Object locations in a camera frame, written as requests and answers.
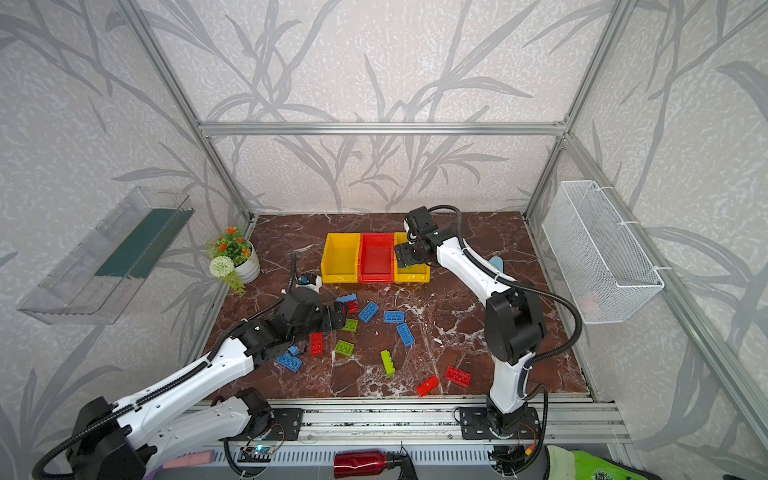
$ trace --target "pink eraser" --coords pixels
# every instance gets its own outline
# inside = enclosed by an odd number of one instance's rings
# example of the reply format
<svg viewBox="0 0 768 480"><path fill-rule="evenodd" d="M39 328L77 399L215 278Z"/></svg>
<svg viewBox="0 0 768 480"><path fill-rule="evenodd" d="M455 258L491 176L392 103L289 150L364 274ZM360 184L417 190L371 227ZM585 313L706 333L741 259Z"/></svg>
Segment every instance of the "pink eraser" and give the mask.
<svg viewBox="0 0 768 480"><path fill-rule="evenodd" d="M193 453L184 457L174 458L163 464L163 468L176 467L194 467L195 465L205 465L211 463L216 458L216 452L206 450L205 452Z"/></svg>

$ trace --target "green lego brick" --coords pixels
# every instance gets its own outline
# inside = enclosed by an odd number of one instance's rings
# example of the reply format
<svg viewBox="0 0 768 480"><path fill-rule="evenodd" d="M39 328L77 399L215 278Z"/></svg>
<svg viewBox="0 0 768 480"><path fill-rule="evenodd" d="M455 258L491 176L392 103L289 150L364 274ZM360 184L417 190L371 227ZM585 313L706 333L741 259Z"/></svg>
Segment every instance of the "green lego brick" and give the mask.
<svg viewBox="0 0 768 480"><path fill-rule="evenodd" d="M357 320L346 319L346 325L341 329L342 332L357 332Z"/></svg>
<svg viewBox="0 0 768 480"><path fill-rule="evenodd" d="M395 376L395 366L392 364L392 357L389 356L389 350L382 350L382 362L387 376Z"/></svg>
<svg viewBox="0 0 768 480"><path fill-rule="evenodd" d="M352 343L339 340L336 344L336 352L341 353L344 356L352 356L352 352L355 351L355 346Z"/></svg>

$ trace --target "red lego brick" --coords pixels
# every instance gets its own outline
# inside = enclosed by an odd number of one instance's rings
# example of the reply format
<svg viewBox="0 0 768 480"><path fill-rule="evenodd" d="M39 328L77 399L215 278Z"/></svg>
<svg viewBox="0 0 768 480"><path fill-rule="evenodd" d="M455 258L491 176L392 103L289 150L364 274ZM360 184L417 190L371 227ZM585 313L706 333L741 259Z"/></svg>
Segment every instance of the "red lego brick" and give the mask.
<svg viewBox="0 0 768 480"><path fill-rule="evenodd" d="M360 311L360 308L357 306L357 300L347 302L346 304L349 307L349 312L347 312L349 315L352 315L353 313L358 313Z"/></svg>
<svg viewBox="0 0 768 480"><path fill-rule="evenodd" d="M322 353L323 353L323 334L313 333L312 334L312 354L321 355Z"/></svg>
<svg viewBox="0 0 768 480"><path fill-rule="evenodd" d="M449 382L453 382L456 385L467 388L469 386L469 380L472 378L467 372L463 372L459 369L455 369L452 366L448 367L448 372L445 374L445 379Z"/></svg>
<svg viewBox="0 0 768 480"><path fill-rule="evenodd" d="M432 376L429 380L416 387L416 392L422 397L427 393L430 393L436 386L440 385L440 380L436 376Z"/></svg>

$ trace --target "toy building block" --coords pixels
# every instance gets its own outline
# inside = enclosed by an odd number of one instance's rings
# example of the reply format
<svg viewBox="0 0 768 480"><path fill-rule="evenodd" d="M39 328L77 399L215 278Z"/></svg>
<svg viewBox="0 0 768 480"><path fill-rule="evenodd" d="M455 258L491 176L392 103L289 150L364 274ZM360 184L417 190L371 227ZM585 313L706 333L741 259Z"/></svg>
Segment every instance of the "toy building block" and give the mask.
<svg viewBox="0 0 768 480"><path fill-rule="evenodd" d="M456 385L463 386L464 388L469 386L469 380L471 378L472 375L469 375L467 372L463 372L459 369L455 369L452 366L448 367L448 372L445 374L445 379L447 379L449 382L453 382Z"/></svg>
<svg viewBox="0 0 768 480"><path fill-rule="evenodd" d="M344 328L341 329L342 332L357 332L357 320L355 319L346 319L346 325L344 325Z"/></svg>
<svg viewBox="0 0 768 480"><path fill-rule="evenodd" d="M436 376L432 376L429 380L416 387L416 392L420 397L423 397L427 393L430 393L436 386L440 385L440 380Z"/></svg>
<svg viewBox="0 0 768 480"><path fill-rule="evenodd" d="M408 328L407 323L401 323L397 326L397 333L400 334L400 338L405 346L411 346L416 343L416 339L411 334L411 329Z"/></svg>
<svg viewBox="0 0 768 480"><path fill-rule="evenodd" d="M382 350L382 362L387 376L395 376L395 365L392 363L392 357L389 356L389 350Z"/></svg>
<svg viewBox="0 0 768 480"><path fill-rule="evenodd" d="M346 305L349 307L349 311L347 313L358 313L360 311L360 308L357 306L357 294L351 293L349 295L340 296L336 299L337 302L346 303Z"/></svg>
<svg viewBox="0 0 768 480"><path fill-rule="evenodd" d="M352 343L339 340L336 344L336 353L341 353L344 356L352 356L352 352L355 351L355 346Z"/></svg>
<svg viewBox="0 0 768 480"><path fill-rule="evenodd" d="M284 353L283 356L277 357L275 362L278 362L280 365L286 367L288 370L293 370L294 372L298 372L299 367L301 367L301 360L290 356L287 353Z"/></svg>
<svg viewBox="0 0 768 480"><path fill-rule="evenodd" d="M323 334L313 333L312 334L312 355L321 355L323 353Z"/></svg>
<svg viewBox="0 0 768 480"><path fill-rule="evenodd" d="M405 321L406 321L405 312L393 312L391 310L384 311L384 323L395 323L396 325L399 325L400 323L404 323Z"/></svg>
<svg viewBox="0 0 768 480"><path fill-rule="evenodd" d="M368 323L378 311L379 306L374 302L370 302L368 305L366 305L366 308L362 309L362 312L360 312L358 316L363 322Z"/></svg>

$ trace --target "red storage bin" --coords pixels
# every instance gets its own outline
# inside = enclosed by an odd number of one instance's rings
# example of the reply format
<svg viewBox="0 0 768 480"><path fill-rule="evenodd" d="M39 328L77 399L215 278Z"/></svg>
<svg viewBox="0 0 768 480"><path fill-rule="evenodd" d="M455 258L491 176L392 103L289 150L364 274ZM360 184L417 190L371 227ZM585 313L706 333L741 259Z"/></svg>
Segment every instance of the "red storage bin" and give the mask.
<svg viewBox="0 0 768 480"><path fill-rule="evenodd" d="M362 233L358 282L393 283L395 281L394 233Z"/></svg>

